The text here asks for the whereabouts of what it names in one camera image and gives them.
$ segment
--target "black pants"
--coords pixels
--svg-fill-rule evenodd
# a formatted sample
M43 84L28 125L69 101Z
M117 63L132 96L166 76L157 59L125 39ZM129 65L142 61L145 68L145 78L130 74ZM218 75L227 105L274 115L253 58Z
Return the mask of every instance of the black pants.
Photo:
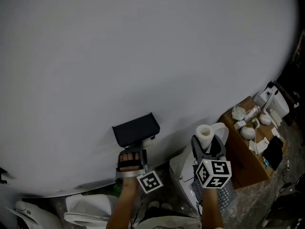
M181 216L181 217L189 217L184 214L180 214L178 212L172 211L170 209L163 209L163 208L157 208L157 207L150 207L144 215L144 218L139 222L145 221L147 219L153 218L153 217L162 217L162 216Z
M305 198L300 193L280 196L273 203L266 219L294 220L305 215Z

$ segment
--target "white shirt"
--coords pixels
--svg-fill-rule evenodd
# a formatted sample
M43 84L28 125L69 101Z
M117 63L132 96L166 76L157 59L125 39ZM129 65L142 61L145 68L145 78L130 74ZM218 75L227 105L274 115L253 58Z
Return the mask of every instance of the white shirt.
M135 229L200 229L201 221L191 217L163 216L147 219Z

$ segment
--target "person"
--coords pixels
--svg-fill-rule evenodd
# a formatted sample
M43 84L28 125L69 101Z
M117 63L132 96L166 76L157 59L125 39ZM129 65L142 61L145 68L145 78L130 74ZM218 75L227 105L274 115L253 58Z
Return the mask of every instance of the person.
M120 155L120 162L139 160L140 155L136 153L134 158L131 153ZM139 166L122 167L120 171L138 170ZM123 179L122 192L118 203L108 221L106 229L128 229L131 219L133 202L138 191L138 180L136 177ZM160 204L153 201L144 218L135 229L221 229L224 227L221 213L218 208L217 190L204 189L202 199L202 223L200 220L174 212L168 204Z

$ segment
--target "paper sheet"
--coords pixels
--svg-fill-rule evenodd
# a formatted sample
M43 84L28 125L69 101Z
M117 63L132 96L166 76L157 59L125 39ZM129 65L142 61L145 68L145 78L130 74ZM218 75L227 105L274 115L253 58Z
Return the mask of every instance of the paper sheet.
M254 151L257 155L263 152L268 147L269 141L266 137L262 141L256 144L257 150L255 150L255 142L250 140L249 141L249 149Z
M278 138L281 138L281 135L278 133L278 131L275 127L273 127L271 132L272 132L273 136L277 136Z

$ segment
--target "shoe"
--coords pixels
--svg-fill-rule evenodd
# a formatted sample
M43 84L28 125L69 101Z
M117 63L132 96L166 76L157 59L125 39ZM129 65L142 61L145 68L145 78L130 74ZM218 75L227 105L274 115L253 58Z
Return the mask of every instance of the shoe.
M266 227L267 224L272 220L272 219L266 219L270 211L271 211L271 209L268 210L268 212L267 212L267 214L266 214L266 216L265 216L265 218L264 218L264 220L262 222L262 228Z
M168 204L168 203L162 203L161 204L161 208L173 210L172 206L170 204Z
M160 208L160 202L159 201L152 201L149 203L148 208L151 207L156 207L156 208Z

